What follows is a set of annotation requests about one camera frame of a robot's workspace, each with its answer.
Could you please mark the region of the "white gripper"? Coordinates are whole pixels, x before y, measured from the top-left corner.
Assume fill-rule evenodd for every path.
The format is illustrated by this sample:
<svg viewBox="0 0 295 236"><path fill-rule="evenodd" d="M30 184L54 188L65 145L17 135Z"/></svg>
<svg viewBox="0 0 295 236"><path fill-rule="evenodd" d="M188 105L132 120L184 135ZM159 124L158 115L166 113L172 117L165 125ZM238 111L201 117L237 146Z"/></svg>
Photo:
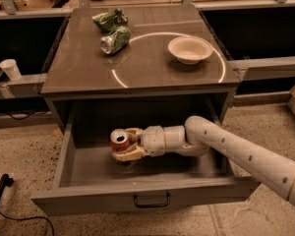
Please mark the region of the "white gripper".
<svg viewBox="0 0 295 236"><path fill-rule="evenodd" d="M141 139L141 145L133 144L125 150L113 151L112 156L121 162L138 160L147 156L161 156L165 154L164 129L160 126L150 126L145 130L127 128L126 132L132 143Z"/></svg>

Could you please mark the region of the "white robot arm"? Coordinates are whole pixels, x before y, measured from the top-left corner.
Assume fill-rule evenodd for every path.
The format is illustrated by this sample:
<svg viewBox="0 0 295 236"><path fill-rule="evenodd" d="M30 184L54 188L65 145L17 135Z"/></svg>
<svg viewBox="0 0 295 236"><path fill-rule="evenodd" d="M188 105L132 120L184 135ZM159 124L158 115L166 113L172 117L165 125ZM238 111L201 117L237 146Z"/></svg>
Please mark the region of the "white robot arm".
<svg viewBox="0 0 295 236"><path fill-rule="evenodd" d="M112 156L120 162L169 152L199 156L213 148L295 206L295 161L236 136L204 117L191 116L182 126L116 129L110 134L110 144Z"/></svg>

